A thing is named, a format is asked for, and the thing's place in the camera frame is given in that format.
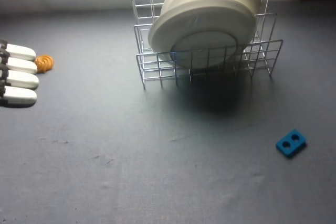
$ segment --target dish rack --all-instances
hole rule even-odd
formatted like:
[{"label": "dish rack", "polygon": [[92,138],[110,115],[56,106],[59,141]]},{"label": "dish rack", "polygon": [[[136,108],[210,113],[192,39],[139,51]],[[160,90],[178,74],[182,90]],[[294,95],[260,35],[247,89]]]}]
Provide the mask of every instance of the dish rack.
[{"label": "dish rack", "polygon": [[[226,57],[227,48],[211,48],[191,50],[190,54],[191,68],[185,69],[176,64],[179,52],[153,52],[148,43],[148,33],[159,17],[162,5],[165,0],[132,0],[133,12],[136,25],[134,33],[138,46],[136,60],[138,63],[139,73],[143,87],[149,80],[160,80],[162,85],[165,79],[175,79],[187,77],[190,82],[196,78],[208,78],[210,76],[220,77],[228,73],[238,75],[241,71],[247,71],[252,78],[255,70],[267,70],[271,77],[275,64],[277,62],[283,40],[272,40],[272,34],[276,24],[277,14],[267,13],[269,0],[261,0],[260,13],[255,15],[256,28],[255,36],[252,41],[244,45],[242,53]],[[212,53],[222,50],[220,57],[223,63],[216,67],[210,67],[209,64],[205,69],[193,69],[193,56],[204,51],[205,60],[209,63]],[[161,60],[163,54],[169,55],[171,60]]]}]

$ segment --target gray table surface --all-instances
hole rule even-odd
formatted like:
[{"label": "gray table surface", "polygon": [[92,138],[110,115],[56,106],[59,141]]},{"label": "gray table surface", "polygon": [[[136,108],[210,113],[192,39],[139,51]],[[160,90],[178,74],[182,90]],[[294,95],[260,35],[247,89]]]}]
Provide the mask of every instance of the gray table surface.
[{"label": "gray table surface", "polygon": [[[273,4],[273,80],[150,82],[130,10],[1,18],[0,37],[55,59],[37,103],[0,108],[3,223],[336,220],[336,4]],[[292,129],[308,147],[287,160]]]}]

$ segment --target metal wire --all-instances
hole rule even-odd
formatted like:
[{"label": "metal wire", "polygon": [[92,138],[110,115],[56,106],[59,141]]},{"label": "metal wire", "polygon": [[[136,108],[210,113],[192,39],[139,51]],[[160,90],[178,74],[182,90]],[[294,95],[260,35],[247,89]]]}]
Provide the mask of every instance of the metal wire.
[{"label": "metal wire", "polygon": [[[190,68],[185,69],[178,65],[178,56],[180,52],[153,52],[149,46],[147,37],[148,32],[159,17],[161,7],[165,0],[132,0],[133,12],[136,25],[134,34],[138,47],[136,60],[143,87],[145,89],[146,81],[160,80],[162,85],[165,79],[189,78],[190,82],[194,78],[207,79],[209,76],[223,76],[228,73],[238,75],[239,72],[248,71],[252,78],[255,70],[265,69],[269,76],[272,75],[277,62],[282,40],[272,40],[277,14],[267,13],[268,0],[261,0],[262,5],[260,14],[255,15],[256,28],[255,36],[251,43],[244,45],[244,50],[237,55],[228,56],[227,48],[207,48],[187,52],[190,55]],[[223,50],[222,55],[211,57],[215,50]],[[206,68],[194,69],[194,57],[196,52],[203,52],[206,55]],[[210,66],[210,59],[221,58],[220,65]]]}]

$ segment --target swirl-shaped orange object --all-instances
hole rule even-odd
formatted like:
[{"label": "swirl-shaped orange object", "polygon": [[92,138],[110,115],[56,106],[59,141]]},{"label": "swirl-shaped orange object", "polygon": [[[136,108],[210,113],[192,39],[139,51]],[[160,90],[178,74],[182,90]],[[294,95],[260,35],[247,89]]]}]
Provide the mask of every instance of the swirl-shaped orange object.
[{"label": "swirl-shaped orange object", "polygon": [[38,73],[45,73],[54,66],[54,59],[50,55],[41,55],[35,59]]}]

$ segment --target orange cookie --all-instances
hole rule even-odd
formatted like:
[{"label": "orange cookie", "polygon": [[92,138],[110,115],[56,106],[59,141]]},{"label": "orange cookie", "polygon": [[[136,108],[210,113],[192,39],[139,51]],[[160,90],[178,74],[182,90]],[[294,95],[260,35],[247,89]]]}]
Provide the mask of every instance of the orange cookie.
[{"label": "orange cookie", "polygon": [[35,59],[38,73],[45,73],[54,66],[54,59],[50,55],[41,55]]}]

